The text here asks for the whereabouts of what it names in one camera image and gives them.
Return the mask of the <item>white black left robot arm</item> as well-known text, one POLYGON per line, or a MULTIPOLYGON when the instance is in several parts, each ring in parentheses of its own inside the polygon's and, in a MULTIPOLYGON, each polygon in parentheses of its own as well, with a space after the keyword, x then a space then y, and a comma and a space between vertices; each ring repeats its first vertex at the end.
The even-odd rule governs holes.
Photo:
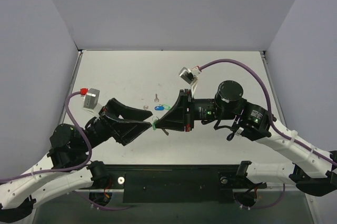
POLYGON ((151 128, 152 112, 125 106, 115 98, 106 105, 84 98, 93 114, 84 128, 77 122, 60 124, 50 137, 51 149, 27 172, 1 180, 1 222, 29 216, 43 203, 82 188, 103 189, 112 178, 102 161, 92 161, 93 149, 110 138, 123 146, 151 128))

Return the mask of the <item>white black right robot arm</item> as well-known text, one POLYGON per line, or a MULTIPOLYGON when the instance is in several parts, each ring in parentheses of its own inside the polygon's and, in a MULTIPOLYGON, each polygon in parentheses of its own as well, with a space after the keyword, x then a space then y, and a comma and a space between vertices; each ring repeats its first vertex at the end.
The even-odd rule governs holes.
POLYGON ((231 131, 227 140, 241 136, 265 145, 288 159, 283 164, 242 161, 236 183, 246 187, 264 182, 294 185, 317 197, 336 190, 336 152, 323 151, 300 139, 263 107, 242 97, 242 86, 232 80, 219 84, 213 99, 195 99, 191 90, 180 90, 173 107, 154 122, 157 129, 189 132, 195 121, 215 123, 214 129, 231 131))

